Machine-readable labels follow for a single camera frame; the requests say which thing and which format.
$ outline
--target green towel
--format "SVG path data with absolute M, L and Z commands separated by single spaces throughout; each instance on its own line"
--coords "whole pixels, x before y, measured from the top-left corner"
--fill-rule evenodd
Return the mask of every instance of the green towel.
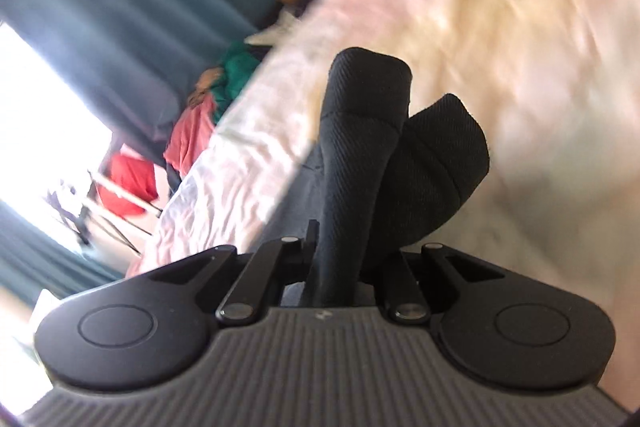
M 244 42 L 234 42 L 226 51 L 220 67 L 222 75 L 211 87 L 213 97 L 216 99 L 216 110 L 213 113 L 213 123 L 218 125 L 220 118 L 231 103 L 240 95 L 244 86 L 254 74 L 260 60 L 248 51 L 248 45 Z

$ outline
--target bed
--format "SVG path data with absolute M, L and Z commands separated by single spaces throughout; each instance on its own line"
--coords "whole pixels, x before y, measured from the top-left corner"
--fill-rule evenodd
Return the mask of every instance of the bed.
M 360 46 L 412 68 L 410 112 L 455 93 L 492 169 L 430 239 L 583 295 L 618 343 L 603 388 L 640 405 L 640 0 L 316 0 L 256 71 L 162 213 L 138 273 L 246 250 L 317 133 L 327 72 Z

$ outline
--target bright window light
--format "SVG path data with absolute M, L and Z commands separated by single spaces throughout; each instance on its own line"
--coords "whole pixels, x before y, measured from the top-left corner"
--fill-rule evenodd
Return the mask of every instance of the bright window light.
M 0 25 L 0 198 L 23 213 L 59 180 L 88 188 L 111 131 L 7 24 Z

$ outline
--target red clothing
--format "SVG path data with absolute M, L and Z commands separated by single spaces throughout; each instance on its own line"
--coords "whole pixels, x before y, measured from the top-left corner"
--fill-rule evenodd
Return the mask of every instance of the red clothing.
M 198 156 L 209 146 L 213 134 L 211 115 L 216 103 L 210 92 L 196 107 L 187 107 L 174 126 L 164 159 L 184 178 Z
M 107 177 L 143 201 L 151 203 L 151 201 L 158 199 L 156 172 L 153 163 L 148 160 L 116 153 L 111 157 L 109 175 Z M 117 216 L 137 216 L 145 213 L 143 208 L 117 197 L 113 192 L 101 185 L 98 185 L 98 194 L 100 195 L 102 206 Z

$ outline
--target gray ribbed surface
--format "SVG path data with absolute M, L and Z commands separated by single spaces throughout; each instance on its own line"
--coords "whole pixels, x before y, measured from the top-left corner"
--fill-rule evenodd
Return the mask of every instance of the gray ribbed surface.
M 273 309 L 217 336 L 175 380 L 124 395 L 57 387 L 24 415 L 42 427 L 415 427 L 620 425 L 592 387 L 551 397 L 503 394 L 459 374 L 431 337 L 376 308 Z

